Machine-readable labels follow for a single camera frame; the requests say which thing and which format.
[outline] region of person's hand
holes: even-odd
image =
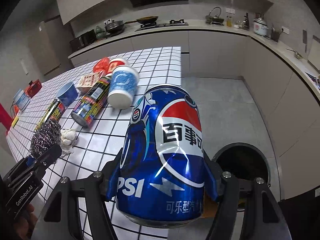
[[[24,218],[20,217],[19,221],[13,225],[14,229],[16,230],[17,235],[22,238],[23,240],[28,240],[28,233],[32,231],[37,223],[37,217],[33,214],[35,210],[34,206],[29,204],[26,208],[28,214],[30,215],[29,222]]]

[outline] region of red plastic bag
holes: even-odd
[[[93,72],[101,72],[101,71],[108,71],[109,69],[110,59],[108,57],[104,57],[99,60],[93,67]]]

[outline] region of blue pepsi can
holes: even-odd
[[[127,129],[116,205],[131,221],[174,228],[203,212],[199,111],[180,87],[157,85],[136,103]]]

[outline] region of cutting board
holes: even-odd
[[[320,39],[316,36],[313,36],[312,39],[308,61],[318,70],[318,72],[320,71]]]

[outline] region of red pole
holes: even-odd
[[[4,127],[9,131],[11,124],[12,124],[12,118],[7,113],[7,111],[3,108],[3,106],[0,104],[0,122],[4,125]]]

